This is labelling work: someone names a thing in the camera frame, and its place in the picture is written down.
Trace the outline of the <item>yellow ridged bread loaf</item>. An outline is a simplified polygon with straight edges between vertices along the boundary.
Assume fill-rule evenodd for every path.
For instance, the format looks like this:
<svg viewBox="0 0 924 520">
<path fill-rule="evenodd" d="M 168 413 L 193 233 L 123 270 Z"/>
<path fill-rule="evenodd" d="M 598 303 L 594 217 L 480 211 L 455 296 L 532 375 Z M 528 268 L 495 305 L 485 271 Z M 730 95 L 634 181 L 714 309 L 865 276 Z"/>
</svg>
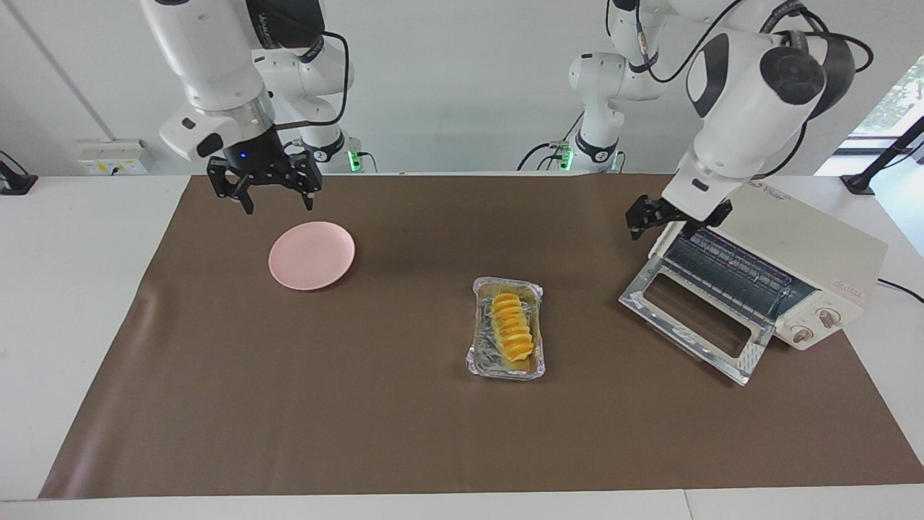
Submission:
<svg viewBox="0 0 924 520">
<path fill-rule="evenodd" d="M 529 326 L 527 308 L 517 294 L 500 293 L 491 302 L 494 343 L 506 361 L 518 363 L 529 358 L 536 342 Z"/>
</svg>

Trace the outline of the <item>aluminium foil tray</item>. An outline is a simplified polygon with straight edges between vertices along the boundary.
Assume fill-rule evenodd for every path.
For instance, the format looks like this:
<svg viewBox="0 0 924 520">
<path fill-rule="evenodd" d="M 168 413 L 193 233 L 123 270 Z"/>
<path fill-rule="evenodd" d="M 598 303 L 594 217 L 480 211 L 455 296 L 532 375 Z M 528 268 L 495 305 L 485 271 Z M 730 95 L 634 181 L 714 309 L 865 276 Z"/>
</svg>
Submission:
<svg viewBox="0 0 924 520">
<path fill-rule="evenodd" d="M 478 277 L 472 285 L 475 297 L 474 333 L 466 355 L 468 371 L 477 376 L 509 381 L 535 381 L 546 372 L 544 339 L 540 328 L 540 309 L 544 289 L 531 281 Z M 506 361 L 494 343 L 491 326 L 491 302 L 500 293 L 514 293 L 525 303 L 536 349 L 518 363 Z"/>
</svg>

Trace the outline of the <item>glass toaster oven door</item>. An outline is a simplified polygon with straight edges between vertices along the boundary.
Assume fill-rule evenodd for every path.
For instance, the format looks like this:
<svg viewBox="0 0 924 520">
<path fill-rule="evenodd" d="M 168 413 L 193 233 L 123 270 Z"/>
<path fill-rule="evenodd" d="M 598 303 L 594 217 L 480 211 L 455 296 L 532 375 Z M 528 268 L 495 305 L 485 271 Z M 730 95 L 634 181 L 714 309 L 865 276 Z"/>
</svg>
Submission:
<svg viewBox="0 0 924 520">
<path fill-rule="evenodd" d="M 745 387 L 750 382 L 760 358 L 771 342 L 775 325 L 746 305 L 729 304 L 720 298 L 715 298 L 703 284 L 697 283 L 696 277 L 690 279 L 683 273 L 682 269 L 674 269 L 663 257 L 657 254 L 651 256 L 640 273 L 624 290 L 619 300 L 644 319 L 661 336 L 670 340 L 674 346 L 679 347 L 693 358 L 709 363 L 731 381 Z M 664 306 L 651 300 L 648 293 L 653 289 L 653 284 L 658 277 L 676 283 L 681 288 L 681 292 L 706 303 L 707 307 L 730 317 L 740 326 L 745 326 L 749 330 L 749 338 L 742 344 L 741 352 L 738 355 L 730 355 L 723 351 L 715 342 L 693 330 L 689 322 L 674 316 Z"/>
</svg>

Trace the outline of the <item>cream toaster oven body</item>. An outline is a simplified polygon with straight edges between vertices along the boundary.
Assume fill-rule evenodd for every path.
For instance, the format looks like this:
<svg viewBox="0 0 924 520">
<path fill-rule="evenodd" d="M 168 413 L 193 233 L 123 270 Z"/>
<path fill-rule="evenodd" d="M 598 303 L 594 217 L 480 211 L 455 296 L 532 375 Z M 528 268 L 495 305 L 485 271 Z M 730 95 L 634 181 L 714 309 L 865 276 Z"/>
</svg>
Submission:
<svg viewBox="0 0 924 520">
<path fill-rule="evenodd" d="M 731 197 L 733 210 L 720 226 L 706 227 L 790 275 L 795 285 L 775 325 L 776 338 L 806 351 L 858 319 L 880 274 L 887 244 L 807 205 L 765 182 L 752 181 Z M 664 258 L 683 224 L 667 225 L 649 256 Z M 825 329 L 817 311 L 841 313 L 839 328 Z M 792 345 L 792 326 L 813 332 Z"/>
</svg>

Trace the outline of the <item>pink round plate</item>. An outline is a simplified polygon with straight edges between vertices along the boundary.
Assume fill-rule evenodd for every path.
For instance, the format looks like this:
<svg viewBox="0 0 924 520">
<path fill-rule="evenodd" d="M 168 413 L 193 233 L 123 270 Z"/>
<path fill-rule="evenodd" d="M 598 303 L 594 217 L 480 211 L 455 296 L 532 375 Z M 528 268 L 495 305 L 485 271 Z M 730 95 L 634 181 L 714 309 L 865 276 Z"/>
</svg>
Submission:
<svg viewBox="0 0 924 520">
<path fill-rule="evenodd" d="M 313 292 L 346 275 L 356 251 L 346 228 L 333 222 L 307 222 L 275 241 L 268 257 L 269 272 L 281 286 Z"/>
</svg>

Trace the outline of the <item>black desk clamp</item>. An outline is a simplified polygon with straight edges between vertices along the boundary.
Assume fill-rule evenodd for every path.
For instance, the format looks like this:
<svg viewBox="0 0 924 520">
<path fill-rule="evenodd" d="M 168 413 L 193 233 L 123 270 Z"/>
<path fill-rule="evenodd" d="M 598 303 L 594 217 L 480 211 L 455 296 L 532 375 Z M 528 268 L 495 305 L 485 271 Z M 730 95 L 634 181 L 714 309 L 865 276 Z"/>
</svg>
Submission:
<svg viewBox="0 0 924 520">
<path fill-rule="evenodd" d="M 28 194 L 38 181 L 17 159 L 0 150 L 0 196 L 22 196 Z"/>
</svg>

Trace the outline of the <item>brown table mat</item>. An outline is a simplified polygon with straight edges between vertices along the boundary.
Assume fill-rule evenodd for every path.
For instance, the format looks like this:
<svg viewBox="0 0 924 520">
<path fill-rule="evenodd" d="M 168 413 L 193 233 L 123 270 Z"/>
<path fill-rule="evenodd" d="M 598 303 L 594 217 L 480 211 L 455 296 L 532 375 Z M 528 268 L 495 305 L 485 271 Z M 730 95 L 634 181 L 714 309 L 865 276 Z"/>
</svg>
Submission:
<svg viewBox="0 0 924 520">
<path fill-rule="evenodd" d="M 314 210 L 195 175 L 43 499 L 924 483 L 845 334 L 773 343 L 740 387 L 619 302 L 665 175 L 333 177 Z M 298 292 L 275 241 L 333 222 L 346 275 Z M 542 287 L 545 374 L 468 371 L 478 277 Z"/>
</svg>

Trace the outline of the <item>white wall socket box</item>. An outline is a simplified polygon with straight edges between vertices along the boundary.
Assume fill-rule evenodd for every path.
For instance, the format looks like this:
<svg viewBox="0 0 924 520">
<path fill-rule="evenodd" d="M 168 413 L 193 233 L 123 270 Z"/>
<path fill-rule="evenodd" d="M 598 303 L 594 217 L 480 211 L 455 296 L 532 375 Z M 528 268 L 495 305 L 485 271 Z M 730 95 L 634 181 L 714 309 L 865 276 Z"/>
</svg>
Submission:
<svg viewBox="0 0 924 520">
<path fill-rule="evenodd" d="M 156 160 L 140 139 L 79 139 L 78 164 L 91 176 L 142 176 L 152 173 Z"/>
</svg>

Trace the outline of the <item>black desk mount stand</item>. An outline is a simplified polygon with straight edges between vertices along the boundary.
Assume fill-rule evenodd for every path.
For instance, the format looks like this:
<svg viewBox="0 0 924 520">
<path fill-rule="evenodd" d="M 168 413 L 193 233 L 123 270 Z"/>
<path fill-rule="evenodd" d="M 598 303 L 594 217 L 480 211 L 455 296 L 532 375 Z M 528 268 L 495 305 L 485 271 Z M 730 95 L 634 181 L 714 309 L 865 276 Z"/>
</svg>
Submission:
<svg viewBox="0 0 924 520">
<path fill-rule="evenodd" d="M 841 175 L 840 181 L 849 194 L 855 196 L 874 196 L 871 187 L 873 179 L 884 169 L 901 164 L 905 159 L 914 157 L 924 150 L 924 115 L 892 144 L 885 148 L 864 171 L 855 175 Z"/>
</svg>

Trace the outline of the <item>window with white frame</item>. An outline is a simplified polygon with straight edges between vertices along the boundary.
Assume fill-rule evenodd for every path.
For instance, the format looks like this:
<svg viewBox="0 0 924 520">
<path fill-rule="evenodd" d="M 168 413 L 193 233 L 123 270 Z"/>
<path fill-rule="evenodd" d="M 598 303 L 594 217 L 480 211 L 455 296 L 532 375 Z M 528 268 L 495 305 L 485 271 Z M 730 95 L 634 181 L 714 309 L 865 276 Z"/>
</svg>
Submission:
<svg viewBox="0 0 924 520">
<path fill-rule="evenodd" d="M 924 116 L 924 55 L 901 76 L 836 149 L 861 155 L 887 148 Z"/>
</svg>

